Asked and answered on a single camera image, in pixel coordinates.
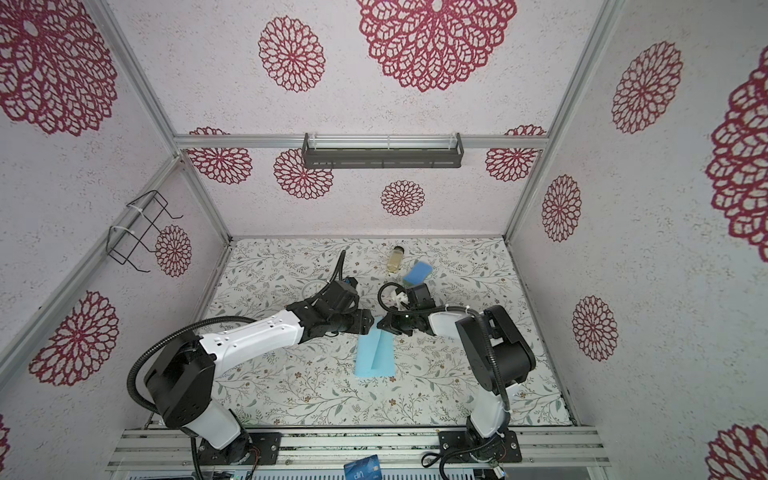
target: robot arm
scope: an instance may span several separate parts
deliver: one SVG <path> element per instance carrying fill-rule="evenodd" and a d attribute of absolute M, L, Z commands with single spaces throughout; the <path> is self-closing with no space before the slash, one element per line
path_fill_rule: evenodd
<path fill-rule="evenodd" d="M 343 255 L 337 270 L 342 263 Z M 291 303 L 268 318 L 219 333 L 187 331 L 175 336 L 144 377 L 165 425 L 203 437 L 204 447 L 221 451 L 223 463 L 236 463 L 247 456 L 250 437 L 245 428 L 210 397 L 214 379 L 270 350 L 327 333 L 366 335 L 373 316 L 370 310 L 357 308 L 356 287 L 352 277 L 331 280 L 316 295 Z"/>
<path fill-rule="evenodd" d="M 335 280 L 334 275 L 315 296 L 291 303 L 265 319 L 219 333 L 197 335 L 190 330 L 172 338 L 144 377 L 165 425 L 203 437 L 201 446 L 216 450 L 221 463 L 241 462 L 248 455 L 250 436 L 231 411 L 211 398 L 214 379 L 248 359 L 327 333 L 366 335 L 373 325 L 373 316 L 370 310 L 357 308 L 356 286 L 354 278 Z M 378 327 L 395 334 L 412 335 L 417 329 L 433 336 L 460 339 L 472 372 L 484 389 L 477 395 L 475 409 L 468 417 L 467 443 L 482 445 L 497 432 L 503 432 L 508 412 L 497 388 L 486 354 L 487 339 L 478 321 L 485 322 L 485 331 L 497 342 L 492 348 L 508 395 L 513 395 L 528 372 L 535 368 L 533 352 L 504 308 L 492 306 L 479 318 L 475 318 L 477 313 L 468 315 L 468 310 L 423 314 L 424 310 L 435 309 L 427 286 L 421 284 L 399 290 L 403 310 L 389 313 Z M 488 447 L 476 455 L 494 458 L 497 454 L 492 449 L 498 446 Z"/>
<path fill-rule="evenodd" d="M 378 327 L 395 335 L 411 336 L 417 329 L 433 336 L 460 339 L 472 373 L 483 388 L 477 395 L 472 414 L 467 419 L 468 443 L 478 444 L 506 427 L 505 410 L 485 349 L 485 337 L 478 319 L 467 313 L 443 311 L 430 314 L 413 313 L 435 307 L 435 301 L 424 284 L 398 286 L 393 296 L 401 309 L 388 313 Z M 504 307 L 495 305 L 482 311 L 479 321 L 485 322 L 495 345 L 492 347 L 498 363 L 501 381 L 507 397 L 516 395 L 528 373 L 536 367 L 531 347 L 512 322 Z"/>

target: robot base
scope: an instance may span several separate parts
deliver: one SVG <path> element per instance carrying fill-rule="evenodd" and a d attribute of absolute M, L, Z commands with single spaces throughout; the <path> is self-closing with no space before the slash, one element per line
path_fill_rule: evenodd
<path fill-rule="evenodd" d="M 451 457 L 446 463 L 474 463 L 478 460 L 481 462 L 488 462 L 492 459 L 495 459 L 499 463 L 522 462 L 523 457 L 520 453 L 520 445 L 518 444 L 517 435 L 509 429 L 504 430 L 504 435 L 503 448 L 500 444 L 493 445 L 492 447 L 471 454 L 465 453 L 464 455 Z M 449 449 L 467 449 L 482 444 L 482 441 L 468 441 L 467 432 L 440 432 L 438 437 L 440 438 L 440 453 L 443 455 Z"/>
<path fill-rule="evenodd" d="M 250 446 L 247 448 L 250 450 L 255 447 L 259 449 L 259 461 L 258 465 L 275 465 L 277 463 L 277 454 L 280 453 L 280 440 L 283 437 L 282 433 L 269 432 L 269 433 L 246 433 L 250 437 Z M 236 445 L 239 443 L 237 440 L 232 442 Z M 197 450 L 197 454 L 200 458 L 200 465 L 232 465 L 229 458 L 227 458 L 227 449 L 216 450 L 211 447 L 207 441 L 203 440 L 203 443 Z M 243 458 L 242 462 L 238 465 L 253 465 L 255 455 L 251 452 L 246 458 Z"/>

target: wire rack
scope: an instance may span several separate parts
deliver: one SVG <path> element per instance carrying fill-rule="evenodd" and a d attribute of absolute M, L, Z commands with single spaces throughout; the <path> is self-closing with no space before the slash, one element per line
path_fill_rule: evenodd
<path fill-rule="evenodd" d="M 141 202 L 143 199 L 146 199 L 147 197 L 149 198 L 146 200 L 146 204 L 143 207 L 139 207 L 137 204 Z M 160 211 L 157 212 L 157 215 L 150 218 L 147 216 L 146 210 L 150 207 L 150 205 L 153 204 L 153 202 L 155 202 L 157 205 L 160 206 Z M 112 257 L 120 265 L 125 265 L 126 263 L 129 263 L 133 268 L 135 268 L 139 272 L 149 273 L 151 270 L 142 270 L 141 268 L 136 266 L 136 264 L 131 261 L 131 255 L 133 255 L 133 253 L 136 251 L 139 245 L 141 245 L 149 253 L 156 252 L 156 250 L 152 250 L 150 247 L 147 246 L 146 243 L 144 243 L 144 237 L 146 237 L 147 233 L 149 233 L 149 231 L 152 229 L 155 229 L 158 234 L 161 233 L 161 230 L 157 227 L 157 220 L 160 218 L 162 214 L 168 215 L 172 220 L 178 220 L 182 218 L 184 215 L 179 215 L 178 217 L 174 217 L 173 215 L 171 215 L 167 209 L 168 200 L 165 200 L 165 197 L 163 197 L 163 195 L 157 190 L 149 190 L 147 193 L 129 202 L 127 206 L 136 209 L 136 211 L 138 211 L 139 213 L 139 216 L 134 218 L 134 220 L 130 224 L 128 224 L 127 227 L 123 227 L 121 225 L 112 225 L 111 227 L 109 227 L 109 232 L 107 233 L 107 244 L 105 246 L 105 249 L 107 251 L 107 255 Z M 137 236 L 136 232 L 131 228 L 134 226 L 136 221 L 141 217 L 145 218 L 149 222 L 149 225 L 147 225 L 147 228 L 144 230 L 144 232 L 141 235 Z M 114 242 L 114 245 L 111 242 L 112 235 L 116 232 L 119 233 L 121 237 L 122 235 L 128 234 L 132 236 L 134 239 L 136 239 L 136 244 L 133 245 L 133 248 L 131 248 L 131 251 L 128 252 L 127 255 L 124 255 L 123 253 L 118 251 L 118 244 L 120 243 L 120 240 L 121 240 L 120 238 L 118 238 L 117 241 Z"/>

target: card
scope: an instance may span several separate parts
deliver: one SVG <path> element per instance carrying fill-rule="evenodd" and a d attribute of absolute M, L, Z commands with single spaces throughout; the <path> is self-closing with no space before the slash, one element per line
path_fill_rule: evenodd
<path fill-rule="evenodd" d="M 371 455 L 344 465 L 344 476 L 346 480 L 382 480 L 379 456 Z"/>

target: wall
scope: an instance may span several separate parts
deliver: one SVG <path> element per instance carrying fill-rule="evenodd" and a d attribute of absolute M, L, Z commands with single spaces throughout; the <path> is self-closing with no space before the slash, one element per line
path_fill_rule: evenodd
<path fill-rule="evenodd" d="M 54 0 L 38 12 L 30 2 L 5 2 L 0 21 L 5 348 L 167 152 L 81 5 Z M 57 25 L 64 27 L 51 30 Z M 147 418 L 125 393 L 127 370 L 154 339 L 189 322 L 221 251 L 180 174 L 161 190 L 174 215 L 184 215 L 172 222 L 190 239 L 187 270 L 141 249 L 131 259 L 151 273 L 105 260 L 81 294 L 84 304 L 61 318 L 3 392 L 0 477 L 97 478 L 122 429 Z M 177 235 L 182 264 L 187 247 Z M 147 236 L 153 249 L 156 236 Z M 180 276 L 166 275 L 161 263 Z"/>
<path fill-rule="evenodd" d="M 44 28 L 45 17 L 21 6 L 3 5 L 0 12 L 3 27 L 12 32 L 8 45 L 13 55 L 3 58 L 20 57 L 2 62 L 17 80 L 4 80 L 0 87 L 2 349 L 168 154 L 101 36 L 92 36 L 84 11 L 50 14 L 69 22 L 72 32 L 78 31 L 72 25 L 86 18 L 87 26 L 79 31 L 91 35 L 90 40 L 74 50 L 101 55 L 87 65 L 92 74 L 84 69 L 73 78 L 67 73 L 73 57 L 48 50 L 58 33 Z M 50 69 L 51 77 L 37 82 L 35 74 L 44 69 Z M 79 85 L 92 85 L 94 91 Z M 72 101 L 72 92 L 77 99 L 67 108 L 63 105 Z M 46 93 L 51 95 L 47 103 L 41 100 Z"/>
<path fill-rule="evenodd" d="M 767 18 L 629 2 L 511 244 L 625 480 L 768 475 Z"/>
<path fill-rule="evenodd" d="M 97 478 L 122 431 L 149 417 L 125 391 L 128 370 L 153 343 L 192 320 L 222 248 L 179 172 L 160 190 L 170 213 L 184 216 L 162 214 L 163 233 L 151 231 L 147 244 L 175 256 L 138 247 L 131 261 L 149 273 L 105 260 L 73 312 L 0 399 L 10 447 L 0 477 Z M 140 220 L 134 229 L 147 227 Z M 134 244 L 126 237 L 118 251 Z M 143 384 L 140 389 L 146 396 Z"/>
<path fill-rule="evenodd" d="M 486 3 L 112 6 L 182 134 L 543 134 L 601 0 Z M 498 235 L 535 153 L 473 150 L 458 171 L 333 179 L 295 151 L 191 157 L 234 235 Z"/>

